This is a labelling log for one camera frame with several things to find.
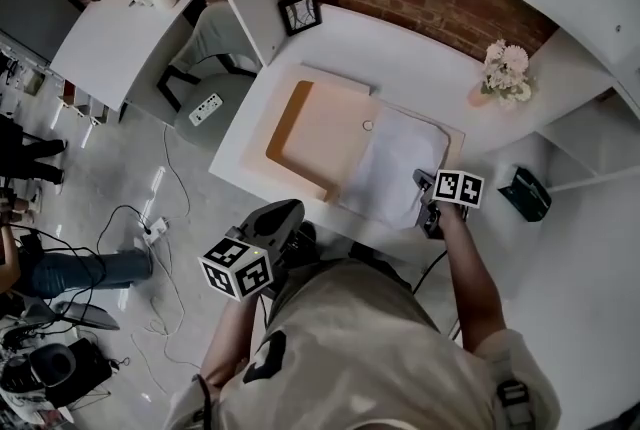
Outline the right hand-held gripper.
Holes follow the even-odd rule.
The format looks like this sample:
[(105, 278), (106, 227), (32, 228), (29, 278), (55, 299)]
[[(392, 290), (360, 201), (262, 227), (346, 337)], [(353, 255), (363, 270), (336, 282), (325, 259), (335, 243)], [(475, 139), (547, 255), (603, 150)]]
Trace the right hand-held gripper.
[(484, 179), (461, 170), (438, 170), (430, 175), (415, 169), (412, 179), (421, 191), (421, 209), (416, 225), (429, 239), (442, 239), (441, 212), (438, 202), (448, 202), (458, 207), (463, 221), (470, 209), (478, 209), (482, 198)]

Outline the grey cabinet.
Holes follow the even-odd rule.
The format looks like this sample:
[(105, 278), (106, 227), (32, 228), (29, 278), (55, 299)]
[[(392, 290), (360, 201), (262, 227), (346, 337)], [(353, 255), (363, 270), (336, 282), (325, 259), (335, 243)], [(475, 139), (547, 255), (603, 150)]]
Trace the grey cabinet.
[(0, 0), (0, 43), (48, 65), (83, 10), (78, 0)]

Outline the person's left forearm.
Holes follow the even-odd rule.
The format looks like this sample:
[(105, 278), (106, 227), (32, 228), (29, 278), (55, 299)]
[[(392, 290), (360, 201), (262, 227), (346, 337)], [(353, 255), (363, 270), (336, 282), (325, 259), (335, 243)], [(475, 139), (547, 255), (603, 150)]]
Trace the person's left forearm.
[(229, 300), (200, 368), (200, 376), (215, 392), (246, 365), (251, 354), (255, 314), (260, 300), (252, 295), (242, 301)]

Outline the grey upholstered chair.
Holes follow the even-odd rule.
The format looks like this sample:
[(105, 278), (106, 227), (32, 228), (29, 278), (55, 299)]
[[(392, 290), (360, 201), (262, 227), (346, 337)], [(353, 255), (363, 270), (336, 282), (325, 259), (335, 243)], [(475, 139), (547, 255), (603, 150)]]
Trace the grey upholstered chair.
[[(261, 62), (230, 4), (207, 6), (157, 83), (176, 111), (177, 134), (215, 153), (260, 69)], [(200, 126), (193, 126), (189, 114), (213, 93), (223, 105)]]

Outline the black picture frame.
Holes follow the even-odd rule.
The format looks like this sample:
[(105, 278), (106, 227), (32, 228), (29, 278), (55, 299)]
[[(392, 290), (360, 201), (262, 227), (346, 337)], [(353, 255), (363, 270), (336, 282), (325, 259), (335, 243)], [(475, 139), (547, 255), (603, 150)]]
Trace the black picture frame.
[(281, 0), (278, 9), (289, 37), (322, 23), (318, 0)]

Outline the person's right forearm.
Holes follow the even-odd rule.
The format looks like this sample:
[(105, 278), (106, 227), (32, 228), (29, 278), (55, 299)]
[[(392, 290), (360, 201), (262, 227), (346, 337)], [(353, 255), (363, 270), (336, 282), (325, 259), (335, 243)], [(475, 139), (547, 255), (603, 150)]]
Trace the person's right forearm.
[(461, 210), (447, 202), (438, 202), (437, 206), (439, 226), (449, 256), (463, 347), (474, 352), (485, 339), (506, 328), (501, 298)]

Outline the small white power strip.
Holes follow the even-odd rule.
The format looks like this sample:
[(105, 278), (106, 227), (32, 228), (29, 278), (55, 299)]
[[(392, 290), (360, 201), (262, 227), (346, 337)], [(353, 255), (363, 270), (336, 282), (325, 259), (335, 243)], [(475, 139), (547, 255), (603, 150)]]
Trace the small white power strip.
[(168, 220), (160, 217), (153, 224), (144, 228), (142, 238), (147, 246), (152, 246), (166, 234), (168, 228)]

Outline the green tissue pack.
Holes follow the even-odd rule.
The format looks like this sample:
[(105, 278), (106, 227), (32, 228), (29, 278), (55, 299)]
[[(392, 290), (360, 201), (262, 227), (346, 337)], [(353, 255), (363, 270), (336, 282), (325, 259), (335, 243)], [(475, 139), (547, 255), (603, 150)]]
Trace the green tissue pack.
[(529, 223), (540, 222), (552, 204), (547, 189), (523, 166), (509, 166), (497, 190)]

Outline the pink vase with pale flowers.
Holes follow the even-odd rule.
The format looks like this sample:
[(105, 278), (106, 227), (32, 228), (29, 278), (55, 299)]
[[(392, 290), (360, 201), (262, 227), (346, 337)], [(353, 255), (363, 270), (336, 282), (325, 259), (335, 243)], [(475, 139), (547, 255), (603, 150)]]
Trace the pink vase with pale flowers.
[(499, 39), (486, 49), (481, 81), (469, 92), (472, 107), (495, 101), (504, 108), (515, 108), (533, 97), (529, 81), (530, 61), (520, 46)]

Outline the white A4 paper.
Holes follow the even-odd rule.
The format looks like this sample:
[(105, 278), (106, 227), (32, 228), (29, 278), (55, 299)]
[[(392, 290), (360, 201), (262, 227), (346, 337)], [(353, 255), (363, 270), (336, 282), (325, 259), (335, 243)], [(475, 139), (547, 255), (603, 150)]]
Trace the white A4 paper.
[(362, 159), (341, 189), (339, 204), (394, 230), (414, 227), (421, 207), (414, 171), (435, 174), (449, 142), (437, 126), (383, 108)]

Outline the person's dark trousers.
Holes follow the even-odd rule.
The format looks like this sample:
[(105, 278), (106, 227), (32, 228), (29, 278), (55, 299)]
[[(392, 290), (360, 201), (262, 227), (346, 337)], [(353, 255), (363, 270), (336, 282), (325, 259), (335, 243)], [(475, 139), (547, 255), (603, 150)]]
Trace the person's dark trousers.
[(285, 244), (283, 254), (276, 261), (274, 282), (267, 288), (267, 296), (275, 299), (285, 288), (299, 289), (321, 272), (346, 263), (366, 265), (408, 290), (411, 286), (396, 270), (376, 255), (376, 251), (359, 242), (353, 242), (346, 255), (322, 259), (315, 227), (304, 221), (299, 230)]

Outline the black equipment box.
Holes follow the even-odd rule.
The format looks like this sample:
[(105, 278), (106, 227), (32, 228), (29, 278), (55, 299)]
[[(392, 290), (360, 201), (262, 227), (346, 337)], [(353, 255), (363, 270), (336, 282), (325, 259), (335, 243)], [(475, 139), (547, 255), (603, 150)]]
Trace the black equipment box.
[(114, 376), (114, 367), (86, 338), (70, 345), (0, 348), (0, 399), (37, 412), (67, 407)]

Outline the long white socket strip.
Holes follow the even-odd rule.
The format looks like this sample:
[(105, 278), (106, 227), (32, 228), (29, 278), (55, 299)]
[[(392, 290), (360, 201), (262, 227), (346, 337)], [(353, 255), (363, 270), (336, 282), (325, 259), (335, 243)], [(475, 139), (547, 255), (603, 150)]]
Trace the long white socket strip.
[(189, 114), (189, 120), (191, 124), (195, 127), (200, 126), (219, 107), (221, 107), (223, 103), (224, 101), (217, 93), (211, 94), (208, 98), (197, 105), (195, 109)]

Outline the person's beige shirt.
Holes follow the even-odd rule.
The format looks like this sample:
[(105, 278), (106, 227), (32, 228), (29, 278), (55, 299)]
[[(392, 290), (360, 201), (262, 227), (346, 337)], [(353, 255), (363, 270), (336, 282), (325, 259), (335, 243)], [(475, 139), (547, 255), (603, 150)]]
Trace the person's beige shirt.
[(163, 430), (502, 430), (496, 390), (512, 378), (534, 430), (556, 430), (557, 396), (518, 332), (466, 351), (408, 289), (349, 262), (282, 295), (247, 365), (212, 393), (194, 379)]

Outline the white side desk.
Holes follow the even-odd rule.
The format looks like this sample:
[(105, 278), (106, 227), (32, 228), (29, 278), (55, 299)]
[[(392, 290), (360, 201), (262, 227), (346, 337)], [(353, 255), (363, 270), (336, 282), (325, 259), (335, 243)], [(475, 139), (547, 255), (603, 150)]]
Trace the white side desk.
[(170, 9), (137, 5), (133, 0), (90, 3), (63, 40), (51, 70), (113, 111), (139, 88), (157, 79), (192, 26), (184, 12), (193, 0)]

